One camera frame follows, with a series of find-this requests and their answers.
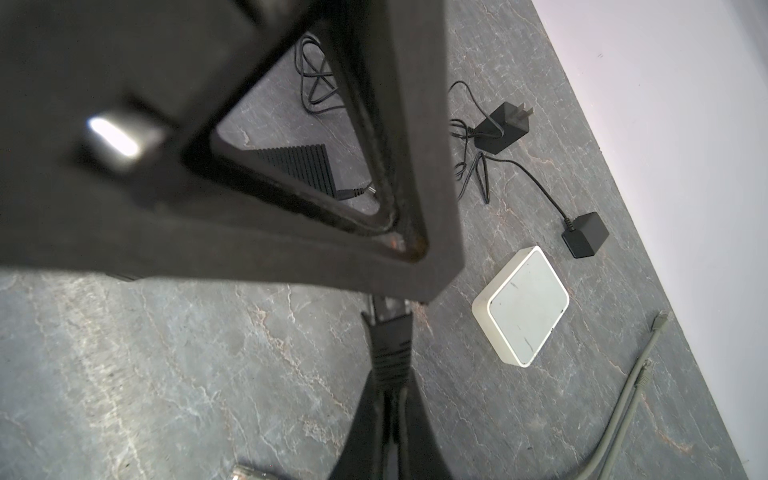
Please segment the black network switch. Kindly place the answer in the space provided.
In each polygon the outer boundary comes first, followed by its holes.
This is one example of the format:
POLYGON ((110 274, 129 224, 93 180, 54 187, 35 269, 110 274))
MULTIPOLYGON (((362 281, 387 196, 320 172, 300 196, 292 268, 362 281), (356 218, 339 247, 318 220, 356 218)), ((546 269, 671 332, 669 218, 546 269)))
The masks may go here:
POLYGON ((307 186, 336 198, 335 180, 324 144, 255 149, 249 153, 307 186))

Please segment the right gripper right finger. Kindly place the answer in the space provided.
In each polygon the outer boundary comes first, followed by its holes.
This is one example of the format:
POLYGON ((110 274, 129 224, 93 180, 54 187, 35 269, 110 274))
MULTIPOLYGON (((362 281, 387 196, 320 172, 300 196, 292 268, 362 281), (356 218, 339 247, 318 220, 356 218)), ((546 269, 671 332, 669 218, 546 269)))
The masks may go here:
POLYGON ((435 439, 413 368, 396 399, 398 478, 452 479, 435 439))

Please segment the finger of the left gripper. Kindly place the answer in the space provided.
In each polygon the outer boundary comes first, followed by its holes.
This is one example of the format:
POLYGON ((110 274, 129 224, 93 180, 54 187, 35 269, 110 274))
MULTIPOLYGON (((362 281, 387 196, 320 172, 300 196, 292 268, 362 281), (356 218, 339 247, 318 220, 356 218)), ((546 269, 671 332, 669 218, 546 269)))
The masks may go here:
POLYGON ((429 302, 464 266, 446 60, 441 1, 5 1, 1 263, 429 302), (306 32, 372 214, 218 134, 306 32))

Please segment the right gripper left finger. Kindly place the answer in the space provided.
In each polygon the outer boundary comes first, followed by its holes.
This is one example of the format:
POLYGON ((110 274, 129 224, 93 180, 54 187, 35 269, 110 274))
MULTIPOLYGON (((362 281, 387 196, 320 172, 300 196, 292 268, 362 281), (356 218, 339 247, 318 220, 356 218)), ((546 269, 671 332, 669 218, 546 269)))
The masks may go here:
POLYGON ((342 452, 330 480, 383 479, 385 470, 385 396, 369 373, 342 452))

